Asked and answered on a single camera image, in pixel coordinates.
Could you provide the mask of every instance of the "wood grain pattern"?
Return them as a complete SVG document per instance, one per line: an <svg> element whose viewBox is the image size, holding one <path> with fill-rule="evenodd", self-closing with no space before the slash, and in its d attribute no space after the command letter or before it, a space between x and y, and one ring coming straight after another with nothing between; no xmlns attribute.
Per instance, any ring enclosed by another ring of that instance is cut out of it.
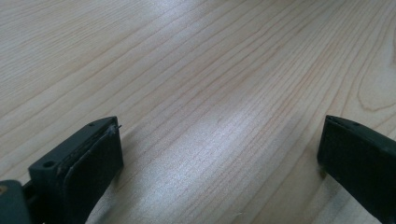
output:
<svg viewBox="0 0 396 224"><path fill-rule="evenodd" d="M92 120L125 167L89 223L377 223L316 153L396 139L396 1L1 1L0 178Z"/></svg>

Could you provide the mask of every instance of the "wooden surface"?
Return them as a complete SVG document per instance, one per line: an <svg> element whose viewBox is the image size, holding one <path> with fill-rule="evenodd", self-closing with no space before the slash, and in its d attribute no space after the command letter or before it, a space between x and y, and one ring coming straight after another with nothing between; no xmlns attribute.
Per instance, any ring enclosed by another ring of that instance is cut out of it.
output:
<svg viewBox="0 0 396 224"><path fill-rule="evenodd" d="M396 1L0 3L0 178L118 116L89 223L377 223L316 153L326 114L396 139Z"/></svg>

